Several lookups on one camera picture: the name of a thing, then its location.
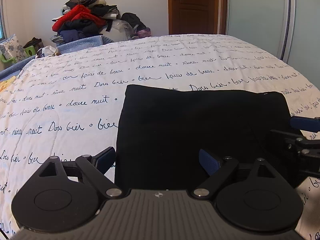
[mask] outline frosted glass panel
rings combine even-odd
[[[320,89],[320,0],[296,0],[288,64]]]
[[[228,35],[277,56],[284,0],[230,0]]]

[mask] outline purple cloth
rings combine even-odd
[[[63,37],[66,43],[79,40],[79,34],[77,30],[61,31],[60,35]]]

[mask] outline white wall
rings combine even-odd
[[[16,34],[19,42],[25,45],[28,39],[24,24],[24,4],[22,0],[3,0],[4,26],[7,36]]]
[[[53,45],[50,37],[52,18],[60,15],[63,4],[69,0],[5,0],[5,15],[9,34],[16,33],[26,43],[33,37],[41,38],[44,45]],[[109,5],[118,5],[120,13],[135,13],[151,28],[153,36],[168,34],[168,0],[106,0]]]

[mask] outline plastic bag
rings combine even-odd
[[[52,56],[54,53],[57,53],[59,50],[57,48],[54,48],[52,46],[46,46],[42,48],[42,54],[44,54],[45,57]]]
[[[131,40],[131,35],[133,35],[133,29],[125,21],[113,20],[110,32],[107,32],[106,28],[103,28],[100,33],[114,42],[129,41]]]

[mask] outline white cloth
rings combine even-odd
[[[32,60],[0,94],[0,214],[9,236],[18,230],[12,198],[49,156],[74,160],[116,146],[128,84],[183,91],[279,91],[292,115],[320,116],[320,91],[303,75],[231,36],[149,37]],[[113,180],[114,168],[106,176]],[[309,196],[297,227],[307,239],[320,228],[315,185],[307,179],[298,188],[302,199]]]
[[[56,21],[59,20],[62,16],[63,16],[63,15],[60,15],[60,16],[58,16],[58,17],[56,17],[56,18],[53,18],[52,21],[53,21],[53,22],[56,22]]]
[[[70,12],[71,11],[71,9],[67,9],[67,10],[65,10],[64,12],[63,12],[63,14],[67,14],[68,12]]]
[[[102,4],[102,5],[107,5],[107,2],[105,0],[96,0],[94,3],[89,4],[88,8],[91,9],[93,6],[95,6],[96,4]]]
[[[68,10],[68,9],[70,9],[70,7],[69,7],[68,5],[66,5],[66,4],[64,4],[64,5],[62,6],[62,10]]]
[[[106,13],[102,18],[116,20],[118,15],[119,15],[118,13]]]

